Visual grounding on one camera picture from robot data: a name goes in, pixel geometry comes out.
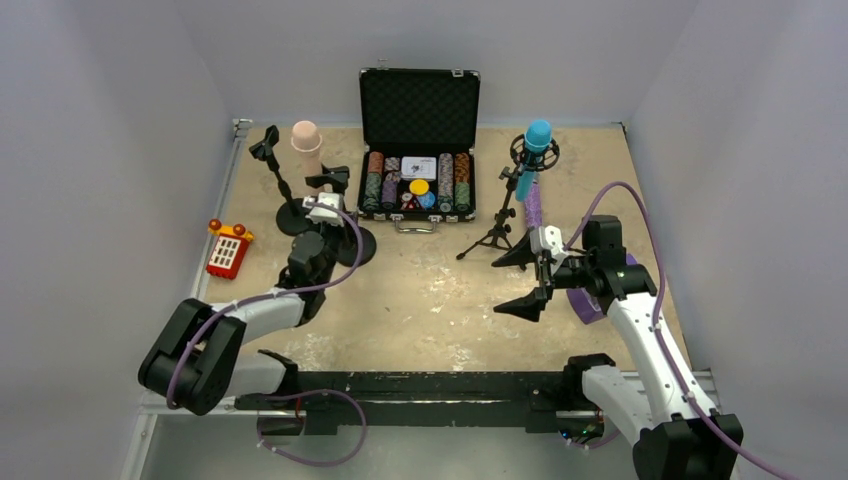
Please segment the pink microphone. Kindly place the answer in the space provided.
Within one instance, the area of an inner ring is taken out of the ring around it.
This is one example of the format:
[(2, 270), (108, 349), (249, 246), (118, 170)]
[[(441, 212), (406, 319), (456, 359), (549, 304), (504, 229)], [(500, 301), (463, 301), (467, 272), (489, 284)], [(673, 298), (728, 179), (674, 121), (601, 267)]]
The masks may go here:
[(322, 172), (320, 161), (322, 136), (315, 123), (308, 120), (295, 123), (291, 129), (290, 143), (299, 155), (305, 177), (315, 176)]

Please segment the black round-base stand far left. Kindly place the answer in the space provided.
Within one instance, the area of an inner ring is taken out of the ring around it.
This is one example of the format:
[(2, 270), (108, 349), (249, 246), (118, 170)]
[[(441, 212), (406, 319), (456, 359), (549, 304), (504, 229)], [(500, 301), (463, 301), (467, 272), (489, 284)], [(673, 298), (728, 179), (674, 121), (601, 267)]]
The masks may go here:
[(275, 216), (278, 230), (284, 235), (295, 237), (309, 229), (309, 221), (303, 209), (303, 199), (292, 195), (290, 185), (281, 175), (280, 164), (274, 152), (278, 142), (279, 129), (276, 125), (271, 125), (265, 129), (262, 139), (249, 147), (249, 152), (274, 175), (278, 191), (283, 197), (283, 203)]

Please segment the blue microphone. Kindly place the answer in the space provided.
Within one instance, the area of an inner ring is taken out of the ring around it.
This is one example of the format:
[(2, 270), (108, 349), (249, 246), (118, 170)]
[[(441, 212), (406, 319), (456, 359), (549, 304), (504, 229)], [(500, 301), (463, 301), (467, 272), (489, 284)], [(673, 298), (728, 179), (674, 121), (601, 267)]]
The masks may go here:
[(529, 195), (537, 173), (536, 166), (547, 152), (551, 140), (552, 127), (547, 120), (537, 119), (528, 126), (523, 139), (522, 173), (515, 190), (518, 202), (524, 202)]

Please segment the black round-base mic stand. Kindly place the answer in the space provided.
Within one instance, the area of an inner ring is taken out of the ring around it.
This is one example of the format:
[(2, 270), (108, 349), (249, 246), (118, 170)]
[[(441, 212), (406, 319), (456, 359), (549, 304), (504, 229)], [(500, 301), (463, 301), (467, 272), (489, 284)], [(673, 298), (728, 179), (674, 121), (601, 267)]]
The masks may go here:
[(340, 193), (344, 197), (344, 210), (341, 212), (345, 221), (347, 240), (344, 248), (337, 255), (337, 261), (344, 266), (351, 267), (357, 258), (359, 250), (362, 250), (360, 266), (367, 264), (376, 254), (377, 245), (373, 233), (358, 224), (356, 213), (349, 212), (345, 204), (345, 193), (349, 185), (350, 170), (346, 166), (322, 167), (318, 175), (306, 177), (305, 181), (309, 187), (313, 187), (317, 196), (320, 192)]

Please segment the black tripod shock-mount stand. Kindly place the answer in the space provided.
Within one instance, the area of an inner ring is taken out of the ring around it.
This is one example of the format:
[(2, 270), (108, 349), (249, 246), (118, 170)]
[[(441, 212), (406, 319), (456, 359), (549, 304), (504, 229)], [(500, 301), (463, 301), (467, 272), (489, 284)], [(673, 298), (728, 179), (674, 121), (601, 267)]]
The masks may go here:
[[(517, 216), (516, 209), (511, 205), (515, 198), (515, 190), (518, 178), (522, 173), (521, 164), (523, 139), (525, 132), (513, 139), (509, 147), (509, 158), (512, 161), (511, 167), (505, 167), (499, 174), (499, 179), (505, 182), (505, 195), (500, 209), (494, 215), (494, 224), (479, 240), (474, 242), (464, 251), (456, 255), (457, 260), (463, 260), (471, 251), (478, 247), (486, 247), (498, 251), (506, 252), (513, 247), (512, 242), (508, 239), (512, 231), (508, 221)], [(536, 176), (546, 170), (552, 169), (561, 157), (561, 149), (557, 141), (553, 138), (549, 144), (548, 150), (544, 157), (536, 166)]]

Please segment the white card deck box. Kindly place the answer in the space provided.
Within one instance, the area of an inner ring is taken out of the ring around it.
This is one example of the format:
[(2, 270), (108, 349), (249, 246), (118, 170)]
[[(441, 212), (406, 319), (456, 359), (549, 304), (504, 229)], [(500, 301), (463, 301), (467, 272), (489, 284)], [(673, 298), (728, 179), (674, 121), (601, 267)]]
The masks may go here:
[(438, 176), (438, 160), (432, 156), (404, 156), (401, 158), (400, 175), (403, 180), (423, 179), (433, 181)]

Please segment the black poker chip case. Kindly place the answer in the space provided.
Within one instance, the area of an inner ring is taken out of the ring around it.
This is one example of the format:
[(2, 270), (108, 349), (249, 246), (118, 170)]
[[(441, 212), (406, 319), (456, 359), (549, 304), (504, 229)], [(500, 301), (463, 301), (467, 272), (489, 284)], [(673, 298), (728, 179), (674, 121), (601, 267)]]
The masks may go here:
[[(475, 146), (482, 79), (476, 70), (370, 67), (358, 75), (364, 153), (357, 213), (369, 220), (465, 223), (476, 218)], [(460, 209), (404, 209), (401, 195), (407, 180), (398, 182), (393, 201), (374, 189), (369, 168), (377, 152), (385, 158), (468, 157), (468, 200)]]

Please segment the red yellow toy block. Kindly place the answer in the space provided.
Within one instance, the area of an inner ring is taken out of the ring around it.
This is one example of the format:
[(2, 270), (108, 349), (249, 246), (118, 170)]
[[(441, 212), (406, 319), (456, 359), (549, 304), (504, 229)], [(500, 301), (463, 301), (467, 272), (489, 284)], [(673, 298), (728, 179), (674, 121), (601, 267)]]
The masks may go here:
[(254, 234), (243, 224), (226, 225), (217, 218), (208, 222), (208, 231), (215, 240), (205, 271), (213, 277), (235, 279), (255, 239)]

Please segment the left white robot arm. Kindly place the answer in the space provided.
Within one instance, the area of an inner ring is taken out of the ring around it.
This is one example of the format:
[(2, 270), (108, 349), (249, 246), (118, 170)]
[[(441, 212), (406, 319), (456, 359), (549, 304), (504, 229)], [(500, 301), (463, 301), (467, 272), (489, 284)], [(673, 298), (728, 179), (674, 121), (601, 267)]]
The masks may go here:
[(268, 292), (229, 303), (181, 301), (138, 369), (138, 383), (161, 395), (170, 409), (195, 415), (223, 399), (294, 390), (296, 364), (269, 350), (244, 354), (244, 344), (315, 318), (326, 299), (344, 241), (356, 234), (346, 226), (322, 224), (297, 235)]

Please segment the yellow poker chip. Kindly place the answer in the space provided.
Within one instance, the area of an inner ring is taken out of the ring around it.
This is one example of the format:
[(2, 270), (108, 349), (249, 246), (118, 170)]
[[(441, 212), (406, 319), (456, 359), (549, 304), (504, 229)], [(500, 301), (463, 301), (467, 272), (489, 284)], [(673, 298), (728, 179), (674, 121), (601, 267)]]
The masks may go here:
[(429, 182), (425, 179), (415, 179), (409, 184), (409, 191), (415, 196), (426, 195), (430, 190)]

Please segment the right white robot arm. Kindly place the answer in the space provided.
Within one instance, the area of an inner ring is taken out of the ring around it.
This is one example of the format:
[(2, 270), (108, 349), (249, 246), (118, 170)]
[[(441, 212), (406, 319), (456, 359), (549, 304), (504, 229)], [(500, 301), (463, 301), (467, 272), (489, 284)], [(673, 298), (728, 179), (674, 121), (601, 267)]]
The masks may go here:
[(533, 264), (539, 284), (496, 312), (536, 322), (555, 290), (584, 290), (624, 340), (643, 388), (629, 384), (618, 368), (600, 364), (580, 368), (579, 391), (627, 439), (638, 478), (731, 478), (737, 453), (726, 442), (741, 442), (741, 423), (718, 411), (683, 360), (648, 270), (627, 261), (621, 222), (593, 215), (581, 242), (581, 253), (574, 255), (559, 228), (527, 231), (492, 265)]

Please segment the blue poker chip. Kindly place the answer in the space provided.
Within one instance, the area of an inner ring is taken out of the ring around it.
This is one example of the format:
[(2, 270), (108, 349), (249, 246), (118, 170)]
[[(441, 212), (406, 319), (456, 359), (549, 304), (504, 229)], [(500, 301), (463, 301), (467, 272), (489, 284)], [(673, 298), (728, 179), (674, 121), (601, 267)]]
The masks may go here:
[(436, 205), (437, 197), (433, 192), (427, 192), (423, 195), (418, 195), (417, 201), (421, 209), (430, 210)]

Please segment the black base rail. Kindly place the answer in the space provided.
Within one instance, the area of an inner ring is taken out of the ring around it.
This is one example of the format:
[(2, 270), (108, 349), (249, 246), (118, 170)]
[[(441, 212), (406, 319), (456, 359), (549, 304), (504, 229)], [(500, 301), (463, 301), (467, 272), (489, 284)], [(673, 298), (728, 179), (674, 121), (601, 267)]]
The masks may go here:
[(583, 393), (583, 373), (612, 366), (604, 353), (573, 356), (562, 371), (363, 372), (299, 371), (286, 362), (272, 394), (240, 395), (238, 410), (305, 415), (308, 435), (333, 435), (341, 426), (521, 428), (527, 433), (577, 429), (598, 407)]

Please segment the purple glitter microphone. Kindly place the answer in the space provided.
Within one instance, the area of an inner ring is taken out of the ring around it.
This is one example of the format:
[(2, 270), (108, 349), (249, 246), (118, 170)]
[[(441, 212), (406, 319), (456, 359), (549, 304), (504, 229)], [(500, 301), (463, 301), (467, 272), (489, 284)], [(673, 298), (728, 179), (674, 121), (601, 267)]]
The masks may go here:
[(528, 229), (540, 227), (543, 224), (543, 209), (541, 191), (538, 183), (534, 183), (525, 200), (525, 224)]

